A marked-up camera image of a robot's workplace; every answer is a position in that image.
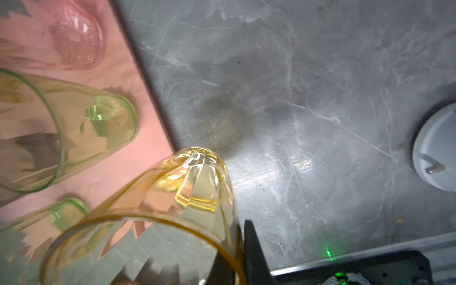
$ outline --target pink mat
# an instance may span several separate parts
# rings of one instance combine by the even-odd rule
[[[10,221],[68,196],[80,198],[93,209],[157,161],[173,153],[150,91],[111,3],[109,0],[77,2],[98,19],[104,31],[106,49],[101,63],[84,71],[23,71],[125,96],[138,111],[139,134],[132,143],[104,161],[48,189],[29,194],[0,208],[0,220]]]

